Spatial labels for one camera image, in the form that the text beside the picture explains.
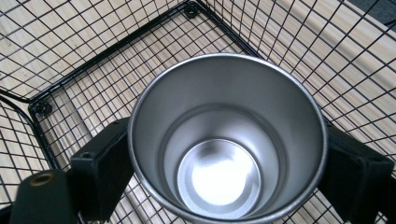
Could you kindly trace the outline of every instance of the silver cup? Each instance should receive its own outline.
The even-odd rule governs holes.
[[[167,69],[137,101],[128,128],[145,189],[194,222],[272,222],[315,189],[326,125],[294,77],[237,54]]]

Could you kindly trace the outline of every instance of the wire basket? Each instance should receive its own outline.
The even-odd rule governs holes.
[[[336,0],[2,2],[0,93],[28,108],[30,118],[0,98],[0,209],[14,202],[26,176],[68,170],[93,136],[130,116],[163,70],[207,53],[248,54],[282,67],[333,125],[396,161],[396,18],[374,18],[381,4],[361,10]],[[186,223],[135,177],[109,221]],[[385,221],[378,214],[376,222]],[[318,190],[278,221],[342,222]]]

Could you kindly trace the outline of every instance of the metal cup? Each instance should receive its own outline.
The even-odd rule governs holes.
[[[272,222],[315,189],[326,125],[294,77],[253,57],[211,54],[156,77],[128,128],[145,189],[196,222]]]

